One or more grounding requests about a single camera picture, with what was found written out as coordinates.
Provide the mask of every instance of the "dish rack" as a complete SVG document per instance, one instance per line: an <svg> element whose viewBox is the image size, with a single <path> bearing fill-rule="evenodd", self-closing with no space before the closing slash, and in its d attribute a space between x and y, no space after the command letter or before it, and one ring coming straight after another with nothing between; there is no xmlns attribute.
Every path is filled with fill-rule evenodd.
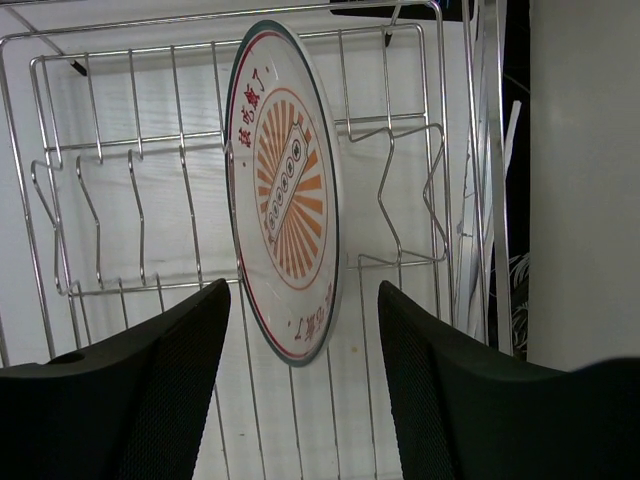
<svg viewBox="0 0 640 480"><path fill-rule="evenodd" d="M401 6L418 3L430 7L436 21L398 19ZM495 7L495 1L480 4L478 12ZM486 182L495 172L485 167L489 159L496 167L502 161L495 143L501 127L497 134L489 128L499 96L487 93L478 68L492 64L479 60L484 48L474 53L469 12L452 26L442 21L437 1L357 5L380 6L395 7L390 21L333 16L331 29L316 28L309 15L352 5L5 37L0 86L41 321L26 321L38 333L25 339L15 333L17 320L0 320L2 364L47 360L99 341L224 277L236 285L232 318L194 478L400 478L377 285L394 280L456 324L459 308L468 305L460 305L461 295L470 296L469 285L477 282L477 301L486 311L487 277L463 278L461 258L464 239L475 239L479 270L486 270ZM341 314L326 353L304 369L281 363L251 318L226 204L222 105L230 65L237 32L265 16L295 28L314 57L337 119L347 187ZM447 35L454 40L447 43ZM67 39L71 47L9 63L9 45L30 41L42 50L39 38ZM69 68L74 62L86 77ZM15 70L24 77L12 77ZM33 111L22 102L18 111L25 84L16 78L28 79ZM25 138L36 131L41 146ZM485 146L492 141L497 150L489 156ZM491 185L498 207L500 183ZM467 184L477 188L469 191ZM460 223L454 235L468 198L475 220ZM498 230L497 269L499 244L506 245ZM471 333L485 335L483 322L474 328ZM27 344L24 353L20 345Z"/></svg>

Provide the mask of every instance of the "white wall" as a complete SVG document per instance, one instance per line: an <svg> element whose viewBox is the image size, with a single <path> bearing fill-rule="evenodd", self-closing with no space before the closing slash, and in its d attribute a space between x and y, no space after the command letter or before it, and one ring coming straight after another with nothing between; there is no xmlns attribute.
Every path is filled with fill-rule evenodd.
<svg viewBox="0 0 640 480"><path fill-rule="evenodd" d="M640 355L640 8L536 0L529 358Z"/></svg>

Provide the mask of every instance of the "ceramic plate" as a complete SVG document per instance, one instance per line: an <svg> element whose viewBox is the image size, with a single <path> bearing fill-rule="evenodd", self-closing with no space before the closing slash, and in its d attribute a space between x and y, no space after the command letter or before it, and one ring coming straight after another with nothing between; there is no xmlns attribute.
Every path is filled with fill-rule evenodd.
<svg viewBox="0 0 640 480"><path fill-rule="evenodd" d="M342 182L326 93L288 27L265 20L245 35L225 135L242 283L271 348L304 366L327 345L342 296Z"/></svg>

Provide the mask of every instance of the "orange sunburst pattern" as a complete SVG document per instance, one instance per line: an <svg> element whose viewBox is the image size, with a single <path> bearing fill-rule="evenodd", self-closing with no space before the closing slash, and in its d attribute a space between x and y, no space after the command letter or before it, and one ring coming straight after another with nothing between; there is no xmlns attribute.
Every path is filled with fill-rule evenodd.
<svg viewBox="0 0 640 480"><path fill-rule="evenodd" d="M300 132L303 144L303 152L298 156L289 153L298 153L297 149L290 149L295 131ZM313 282L322 263L327 228L326 180L316 133L304 107L287 91L279 92L265 105L256 133L255 195L258 214L264 221L262 231L267 250L280 277L290 287L304 290ZM289 175L288 180L284 178L290 173L288 165L281 162L291 162L292 157L296 167L298 161L306 164L300 165L297 177ZM277 199L279 207L270 199ZM275 238L267 224L272 210L284 215Z"/></svg>

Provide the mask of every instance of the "white surface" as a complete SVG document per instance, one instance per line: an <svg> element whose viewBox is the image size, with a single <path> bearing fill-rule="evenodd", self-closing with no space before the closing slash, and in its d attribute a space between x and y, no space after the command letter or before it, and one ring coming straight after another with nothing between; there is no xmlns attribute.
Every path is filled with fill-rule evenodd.
<svg viewBox="0 0 640 480"><path fill-rule="evenodd" d="M175 2L136 0L125 2L86 2L57 7L29 7L23 9L27 18L40 28L80 24L90 21L108 21L121 18L160 16L176 13ZM181 2L178 13L207 11L211 2ZM354 19L320 16L318 18L287 19L299 31L326 28L332 25L352 25ZM367 24L367 20L355 20ZM139 45L166 45L189 40L206 41L228 36L239 38L247 24L225 21L224 25L211 23L160 29L143 29L126 34L103 33L76 35L57 40L63 48L77 51L109 47ZM0 31L18 31L17 23L0 11ZM439 119L437 108L437 64L435 62L435 27L426 25L428 78L432 120ZM465 92L462 30L460 24L447 24L445 37L447 53L447 99L450 118L450 159L454 194L454 222L459 218L462 204L462 182L466 158L468 119ZM350 38L345 40L346 68L350 90L351 115L384 115L386 112L380 37ZM396 34L390 47L389 76L391 108L396 112L417 111L421 105L418 92L419 62L415 57L415 34ZM310 51L318 66L333 113L345 116L340 80L337 43L311 42ZM16 120L20 126L20 144L25 170L32 159L43 159L42 144L33 104L33 92L28 76L28 60L49 53L39 42L10 45L6 51L9 76L14 97ZM221 85L223 102L230 74L233 50L221 55ZM217 129L218 109L215 104L213 69L210 57L204 54L186 55L178 52L179 83L185 131ZM92 61L94 88L100 115L102 140L134 137L135 127L131 106L131 93L126 59ZM138 96L141 110L142 134L175 133L177 120L173 78L168 55L153 59L136 60ZM62 62L50 67L52 88L56 102L61 141L92 142L95 140L86 80ZM164 144L165 150L145 150L145 160L136 163L136 176L144 205L146 231L147 273L158 271L163 279L192 279L195 271L193 239L188 215L182 171L176 145ZM24 221L13 160L4 128L0 127L0 307L9 342L12 363L45 361L47 353L41 326L41 316L35 294L33 271L29 259ZM413 135L396 144L394 164L387 181L384 201L409 250L428 252L429 224L421 203L425 181L424 137ZM347 185L346 217L349 222L347 238L348 264L354 265L361 252L393 258L394 244L384 219L377 209L376 194L387 158L388 140L374 137L358 144L350 144L341 137L344 177ZM122 276L125 284L135 284L138 277L138 212L126 164L126 151L107 159L103 166L95 161L95 150L83 163L87 186L94 198L102 220L103 276L113 279ZM58 187L70 252L72 276L79 278L86 289L96 288L95 228L89 209L77 185L73 171L75 157L64 157L65 171L58 175ZM187 159L191 177L202 264L205 274L230 271L235 268L233 245L224 190L223 157L219 149L190 150ZM40 179L45 182L44 172ZM29 182L29 195L42 268L47 286L50 313L58 353L74 348L66 301L53 288L52 234L33 187ZM443 203L438 203L442 211ZM416 300L433 309L433 286L430 267L404 270L404 286ZM367 340L372 372L372 402L375 418L375 440L378 455L379 478L399 476L393 423L389 413L389 400L379 346L376 293L383 279L396 280L392 271L366 272L364 275ZM446 292L446 280L441 278L441 290ZM218 374L220 405L231 466L231 478L253 479L261 477L257 450L253 405L248 379L247 356L239 309L237 287L232 287L232 318L225 351ZM187 290L165 292L165 302L171 305L191 293ZM127 296L127 312L131 324L142 321L158 311L156 294ZM92 331L96 339L105 338L123 328L118 296L93 298L86 301ZM343 479L372 478L372 450L369 429L367 387L363 355L358 278L355 272L346 275L343 306L331 342L333 382L338 424L338 442ZM294 438L291 399L287 367L276 358L263 341L252 318L249 336L252 348L258 413L269 479L299 478L298 455ZM300 428L304 475L307 479L336 478L336 458L329 403L328 376L323 358L311 367L294 372L297 416ZM214 403L209 416L196 478L223 478L224 461L221 452L219 428Z"/></svg>
<svg viewBox="0 0 640 480"><path fill-rule="evenodd" d="M529 359L640 355L640 9L537 0L531 20Z"/></svg>

